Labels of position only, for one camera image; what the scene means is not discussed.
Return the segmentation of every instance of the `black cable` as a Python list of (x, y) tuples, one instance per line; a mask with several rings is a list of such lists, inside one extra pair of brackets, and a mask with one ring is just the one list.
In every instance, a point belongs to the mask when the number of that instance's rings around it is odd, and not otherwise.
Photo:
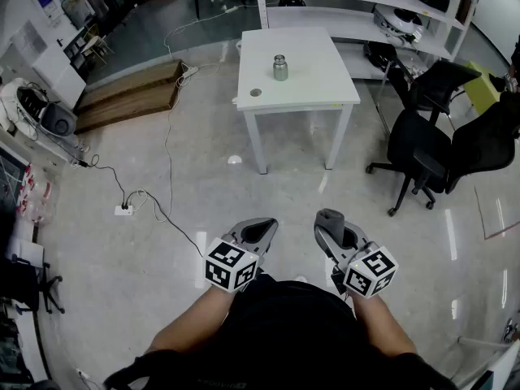
[[(34, 128), (36, 134), (38, 134), (38, 131), (36, 129), (36, 127), (33, 126), (33, 124), (27, 119), (28, 123), (31, 125), (32, 128)], [(55, 145), (57, 145), (58, 147), (60, 147), (61, 149), (63, 149), (63, 151), (68, 154), (69, 156), (71, 156), (72, 158), (74, 158), (79, 164), (80, 166), (82, 167), (95, 167), (96, 169), (100, 169), (100, 170), (103, 170), (103, 169), (111, 169), (112, 172), (114, 173), (114, 178), (115, 178), (115, 181), (117, 182), (117, 185), (119, 186), (119, 189), (121, 189), (121, 192), (123, 193), (123, 202), (121, 202), (121, 207), (123, 209), (127, 209), (128, 208), (128, 201), (130, 200), (130, 197), (134, 194), (134, 193), (137, 193), (137, 191), (134, 191), (132, 193), (130, 193), (130, 195), (128, 195), (128, 198), (126, 198), (126, 194), (124, 192), (124, 189), (123, 189), (123, 186), (121, 186), (121, 183), (119, 182), (119, 179), (117, 177), (117, 174), (115, 173), (115, 169), (113, 167), (110, 167), (110, 166), (103, 166), (103, 167), (99, 167), (98, 166), (98, 163), (99, 163), (99, 160), (100, 160), (100, 157), (99, 157), (99, 154), (95, 154), (91, 159), (90, 159), (90, 164), (88, 164), (87, 162), (85, 162), (84, 160), (81, 160), (81, 159), (78, 159), (74, 154), (70, 153), (69, 151), (67, 151), (67, 149), (65, 149), (63, 146), (61, 146), (58, 142), (54, 141), (49, 135), (47, 135), (45, 132), (43, 132), (43, 134), (45, 134), (45, 136), (50, 140), (52, 141)], [(164, 217), (167, 219), (168, 223), (170, 223), (173, 227), (175, 227), (177, 230), (179, 230), (180, 232), (182, 232), (184, 234), (184, 236), (188, 239), (188, 241), (190, 243), (192, 243), (195, 248), (197, 249), (197, 252), (199, 254), (199, 256), (202, 257), (202, 253), (201, 253), (201, 250), (198, 248), (198, 246), (193, 242), (193, 240), (191, 238), (189, 238), (188, 234), (186, 234), (183, 230), (181, 230), (177, 225), (175, 225), (171, 220), (170, 218), (166, 215), (166, 213), (163, 211), (163, 208), (161, 208), (161, 205), (159, 204), (158, 200), (155, 199), (155, 197), (147, 192), (147, 191), (144, 191), (146, 193), (146, 195), (148, 195), (149, 197), (151, 197), (155, 203), (157, 204), (157, 207), (159, 208), (159, 211), (161, 211), (161, 214), (164, 215)]]
[[(151, 193), (149, 193), (148, 191), (145, 191), (144, 189), (140, 189), (142, 192), (146, 193), (146, 195), (148, 195), (150, 198), (152, 198), (155, 203), (157, 204), (157, 207), (159, 208), (159, 211), (161, 211), (161, 214), (164, 215), (164, 218), (166, 218), (167, 222), (170, 223), (173, 227), (175, 227), (177, 230), (179, 230), (180, 232), (182, 232), (184, 234), (184, 236), (188, 239), (188, 241), (190, 243), (192, 243), (195, 248), (197, 249), (197, 252), (198, 252), (198, 255), (201, 256), (201, 258), (203, 258), (202, 256), (202, 253), (201, 253), (201, 250), (198, 248), (198, 245), (196, 245), (193, 240), (191, 238), (189, 238), (188, 234), (186, 234), (183, 230), (181, 230), (179, 228), (179, 226), (177, 226), (176, 224), (174, 224), (170, 218), (166, 215), (166, 213), (163, 211), (163, 208), (161, 208), (161, 204), (159, 204), (158, 200), (155, 199), (154, 195), (152, 195)], [(128, 201), (130, 200), (130, 197), (134, 194), (134, 193), (137, 193), (137, 191), (133, 191), (132, 193), (130, 193), (130, 195), (128, 195), (128, 198), (127, 198), (127, 203), (125, 204), (126, 206), (128, 206)]]
[(455, 98), (457, 98), (459, 95), (465, 93), (466, 91), (463, 89), (460, 93), (456, 93), (449, 102), (452, 102)]
[(125, 199), (125, 193), (124, 193), (124, 189), (123, 187), (121, 186), (121, 183), (119, 182), (119, 179), (117, 179), (117, 174), (115, 173), (115, 169), (111, 166), (102, 166), (102, 167), (99, 167), (98, 166), (98, 163), (99, 163), (99, 154), (95, 154), (91, 159), (90, 159), (90, 164), (87, 165), (87, 167), (95, 167), (96, 169), (111, 169), (113, 172), (114, 172), (114, 177), (115, 177), (115, 181), (117, 182), (117, 185), (119, 186), (119, 189), (121, 189), (121, 192), (123, 193), (123, 202), (121, 202), (121, 206), (124, 208), (124, 199)]
[[(2, 102), (2, 105), (3, 105), (3, 109), (6, 111), (6, 117), (9, 121), (11, 121), (9, 119), (9, 115), (7, 114), (7, 108), (6, 108), (6, 105), (3, 103), (3, 100), (0, 98), (0, 102)], [(18, 112), (18, 109), (16, 110), (16, 114), (18, 115), (18, 121), (20, 121), (20, 113)]]
[[(34, 128), (34, 131), (36, 132), (36, 134), (38, 135), (38, 130), (37, 128), (31, 123), (31, 121), (25, 116), (25, 113), (22, 111), (22, 115), (25, 117), (25, 119), (27, 120), (27, 122), (29, 123), (29, 125)], [(74, 154), (72, 154), (71, 152), (69, 152), (67, 149), (65, 149), (63, 146), (61, 146), (57, 141), (55, 141), (51, 136), (49, 136), (46, 132), (42, 132), (45, 137), (47, 137), (50, 141), (52, 141), (55, 145), (57, 145), (60, 149), (62, 149), (66, 154), (68, 154), (71, 158), (75, 159), (79, 164), (80, 166), (82, 167), (95, 167), (96, 169), (100, 169), (100, 170), (103, 170), (103, 169), (111, 169), (113, 172), (114, 172), (114, 177), (115, 177), (115, 181), (117, 182), (117, 185), (119, 186), (119, 189), (121, 189), (121, 192), (123, 193), (123, 202), (121, 202), (121, 206), (124, 206), (124, 200), (125, 200), (125, 192), (124, 192), (124, 189), (123, 187), (121, 186), (121, 183), (119, 182), (119, 180), (117, 179), (117, 175), (115, 173), (115, 169), (113, 167), (110, 167), (110, 166), (104, 166), (104, 167), (99, 167), (98, 166), (98, 163), (99, 163), (99, 154), (95, 154), (91, 159), (90, 159), (90, 164), (88, 164), (86, 161), (84, 160), (81, 160), (81, 159), (78, 159)]]
[(92, 390), (92, 388), (88, 385), (88, 383), (92, 383), (94, 386), (96, 386), (97, 390), (101, 390), (101, 388), (99, 387), (98, 383), (96, 383), (95, 381), (92, 381), (92, 380), (89, 380), (89, 379), (84, 379), (81, 376), (80, 376), (80, 379), (81, 379), (81, 381), (83, 382), (83, 384), (85, 385), (85, 387), (88, 390)]

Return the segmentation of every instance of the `chair backrest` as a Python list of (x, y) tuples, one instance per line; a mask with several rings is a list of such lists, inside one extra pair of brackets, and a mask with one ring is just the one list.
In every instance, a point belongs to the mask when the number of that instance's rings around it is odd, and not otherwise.
[(446, 193), (470, 173), (495, 171), (514, 159), (514, 137), (520, 128), (520, 93), (503, 93), (477, 119), (459, 128), (452, 139)]
[(446, 105), (455, 89), (466, 82), (479, 78), (480, 75), (480, 72), (475, 69), (444, 60), (437, 61), (415, 80), (418, 91), (417, 100), (420, 102), (421, 96), (425, 93), (435, 102)]
[(15, 299), (38, 311), (40, 288), (34, 266), (0, 257), (0, 297)]

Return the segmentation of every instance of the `white floor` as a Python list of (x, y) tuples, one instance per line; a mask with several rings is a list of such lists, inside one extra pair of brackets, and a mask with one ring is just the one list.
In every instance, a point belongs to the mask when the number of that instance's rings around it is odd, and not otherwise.
[[(191, 65), (219, 63), (222, 50), (221, 44), (207, 45), (180, 57)], [(475, 355), (458, 347), (457, 337), (499, 340), (519, 307), (520, 227), (484, 240), (475, 185), (485, 193), (499, 184), (503, 208), (514, 210), (518, 202), (510, 198), (518, 190), (520, 158), (506, 171), (463, 178), (449, 196), (436, 196), (434, 210), (426, 209), (421, 193), (408, 194), (389, 218), (403, 177), (365, 173), (367, 163), (385, 161), (386, 152), (365, 82), (356, 82), (362, 103), (353, 109), (333, 171), (325, 171), (323, 161), (336, 113), (290, 113), (258, 118), (269, 164), (269, 174), (259, 175), (245, 121), (232, 105), (237, 77), (238, 55), (230, 45), (218, 74), (180, 92), (167, 144), (171, 219), (204, 249), (242, 219), (277, 218), (267, 272), (278, 280), (304, 275), (335, 292), (313, 221), (323, 207), (343, 212), (400, 263), (382, 296), (419, 353), (446, 375), (461, 376)], [(391, 102), (384, 107), (394, 114), (400, 108)], [(166, 134), (163, 112), (93, 131), (89, 139), (99, 165), (115, 167), (126, 193), (145, 188), (168, 210)], [(242, 163), (228, 164), (232, 155)], [(141, 355), (207, 285), (196, 250), (155, 220), (151, 201), (132, 217), (114, 216), (122, 195), (111, 171), (67, 169), (59, 184), (54, 222), (41, 229), (39, 240), (64, 278), (59, 297), (67, 312), (42, 313), (41, 328), (54, 377), (63, 388), (82, 388), (72, 367), (102, 382)], [(140, 202), (133, 197), (134, 206)]]

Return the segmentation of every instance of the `wooden step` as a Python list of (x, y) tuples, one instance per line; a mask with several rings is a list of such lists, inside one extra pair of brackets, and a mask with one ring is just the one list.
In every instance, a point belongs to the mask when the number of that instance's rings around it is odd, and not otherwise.
[(115, 98), (125, 96), (128, 93), (135, 93), (153, 87), (175, 83), (180, 76), (179, 71), (182, 71), (180, 63), (178, 61), (172, 61), (119, 78), (94, 91), (86, 93), (80, 99), (76, 113), (81, 114), (83, 111), (100, 103), (106, 103)]
[(181, 75), (180, 62), (167, 63), (100, 87), (93, 91), (97, 95), (85, 94), (81, 109), (76, 111), (79, 116), (75, 133), (170, 110), (179, 92), (176, 81)]
[(119, 121), (170, 110), (176, 95), (176, 85), (168, 84), (140, 91), (133, 96), (119, 98), (107, 105), (96, 106), (78, 117), (75, 133), (87, 132)]

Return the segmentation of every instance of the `white cable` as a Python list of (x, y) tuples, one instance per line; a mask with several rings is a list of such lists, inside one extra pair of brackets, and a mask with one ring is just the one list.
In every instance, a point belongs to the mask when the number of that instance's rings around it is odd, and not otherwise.
[[(270, 6), (270, 5), (273, 5), (273, 4), (278, 4), (278, 2), (273, 2), (273, 3), (268, 3), (266, 4), (266, 6)], [(164, 41), (162, 41), (162, 44), (168, 48), (168, 54), (170, 54), (170, 58), (173, 59), (173, 55), (171, 54), (171, 49), (170, 49), (170, 46), (166, 43), (168, 37), (170, 37), (170, 35), (179, 35), (181, 34), (186, 28), (188, 28), (189, 26), (193, 26), (194, 24), (197, 24), (197, 23), (202, 23), (202, 22), (207, 22), (208, 20), (213, 20), (213, 19), (216, 19), (217, 17), (220, 17), (220, 16), (224, 16), (224, 15), (229, 15), (230, 13), (232, 13), (233, 11), (237, 11), (238, 9), (242, 8), (242, 7), (258, 7), (257, 4), (251, 4), (251, 5), (240, 5), (240, 6), (233, 6), (231, 9), (227, 9), (224, 13), (220, 13), (219, 15), (215, 15), (215, 16), (212, 16), (212, 17), (208, 17), (206, 19), (202, 19), (202, 20), (199, 20), (199, 19), (194, 19), (192, 20), (190, 23), (188, 24), (184, 24), (182, 26), (179, 26), (178, 28), (176, 29), (173, 29), (171, 30), (165, 37), (164, 37)]]
[[(182, 67), (184, 72), (186, 72), (190, 68), (190, 66), (187, 63), (181, 62), (180, 65), (181, 65), (181, 67)], [(212, 66), (216, 66), (217, 68), (216, 68), (215, 71), (211, 72), (210, 74), (204, 75), (204, 76), (195, 76), (195, 74), (197, 74), (201, 70), (201, 68), (203, 68), (203, 67), (212, 67)], [(172, 181), (172, 172), (173, 172), (172, 167), (173, 167), (173, 163), (172, 163), (170, 151), (167, 148), (168, 138), (169, 138), (170, 133), (171, 133), (171, 121), (170, 121), (171, 113), (177, 107), (177, 105), (179, 104), (180, 90), (191, 82), (191, 79), (192, 79), (193, 76), (194, 76), (194, 78), (193, 78), (194, 80), (201, 80), (202, 78), (208, 78), (210, 76), (213, 76), (216, 73), (218, 73), (219, 71), (220, 71), (220, 64), (219, 63), (204, 63), (204, 64), (202, 64), (201, 66), (198, 67), (198, 71), (195, 72), (195, 74), (193, 74), (191, 76), (188, 76), (188, 78), (184, 78), (184, 75), (182, 75), (182, 76), (180, 76), (177, 79), (177, 81), (175, 83), (177, 88), (179, 88), (179, 92), (177, 93), (177, 101), (175, 101), (175, 104), (173, 105), (171, 110), (168, 112), (168, 116), (167, 116), (167, 119), (168, 119), (168, 133), (166, 134), (166, 138), (164, 139), (164, 145), (163, 145), (163, 147), (166, 150), (166, 153), (168, 155), (168, 158), (170, 159), (170, 210), (168, 211), (168, 214), (165, 214), (165, 218), (164, 219), (160, 219), (157, 216), (157, 206), (156, 206), (155, 201), (154, 201), (154, 217), (160, 223), (164, 223), (164, 222), (166, 222), (168, 220), (168, 218), (170, 218), (171, 210), (173, 209), (173, 187), (172, 187), (172, 184), (173, 184), (173, 181)], [(146, 191), (143, 188), (138, 188), (136, 192), (137, 192), (137, 196), (138, 197), (141, 197), (141, 198), (144, 198), (144, 199), (143, 199), (143, 202), (141, 204), (139, 204), (139, 206), (133, 211), (134, 214), (145, 204), (145, 202), (148, 199), (150, 199), (150, 197), (148, 196), (148, 193), (146, 193)]]

